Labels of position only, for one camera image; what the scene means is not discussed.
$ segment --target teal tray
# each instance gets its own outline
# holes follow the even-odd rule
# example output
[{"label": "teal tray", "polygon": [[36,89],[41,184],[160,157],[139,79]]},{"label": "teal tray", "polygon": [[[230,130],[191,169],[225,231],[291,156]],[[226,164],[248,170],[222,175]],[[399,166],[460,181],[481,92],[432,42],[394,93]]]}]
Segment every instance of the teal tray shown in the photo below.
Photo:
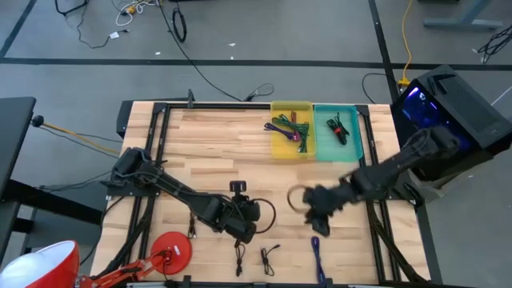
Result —
[{"label": "teal tray", "polygon": [[[339,112],[339,120],[350,136],[342,145],[331,128],[326,124]],[[361,135],[358,112],[354,106],[315,105],[314,129],[317,141],[317,160],[327,162],[356,162],[362,157]]]}]

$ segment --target desk leg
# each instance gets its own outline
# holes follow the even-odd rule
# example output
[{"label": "desk leg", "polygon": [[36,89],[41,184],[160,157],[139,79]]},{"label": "desk leg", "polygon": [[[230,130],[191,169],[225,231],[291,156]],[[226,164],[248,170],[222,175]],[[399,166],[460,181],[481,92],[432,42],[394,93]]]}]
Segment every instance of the desk leg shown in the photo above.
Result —
[{"label": "desk leg", "polygon": [[7,183],[2,201],[16,201],[36,209],[46,210],[84,222],[101,224],[102,212],[100,210],[35,189],[15,180],[9,180]]}]

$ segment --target computer tower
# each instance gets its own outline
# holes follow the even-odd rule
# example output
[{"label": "computer tower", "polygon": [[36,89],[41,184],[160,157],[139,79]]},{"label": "computer tower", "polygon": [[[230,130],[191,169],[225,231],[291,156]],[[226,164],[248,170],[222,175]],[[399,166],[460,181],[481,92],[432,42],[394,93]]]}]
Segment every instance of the computer tower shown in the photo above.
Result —
[{"label": "computer tower", "polygon": [[512,141],[512,124],[447,65],[413,80],[391,113],[400,146],[432,126],[445,126],[460,140],[453,158],[427,160],[413,169],[423,181],[468,170],[507,150]]}]

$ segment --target purple cable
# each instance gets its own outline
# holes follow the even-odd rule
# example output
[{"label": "purple cable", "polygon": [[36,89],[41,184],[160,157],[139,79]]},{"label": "purple cable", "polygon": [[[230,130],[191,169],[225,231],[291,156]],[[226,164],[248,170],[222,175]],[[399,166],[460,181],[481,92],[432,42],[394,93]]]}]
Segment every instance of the purple cable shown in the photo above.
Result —
[{"label": "purple cable", "polygon": [[283,129],[280,129],[278,128],[276,125],[270,123],[270,122],[267,122],[265,123],[265,130],[272,130],[272,131],[277,131],[283,135],[285,135],[288,140],[294,140],[294,132],[289,132],[289,131],[285,131]]}]

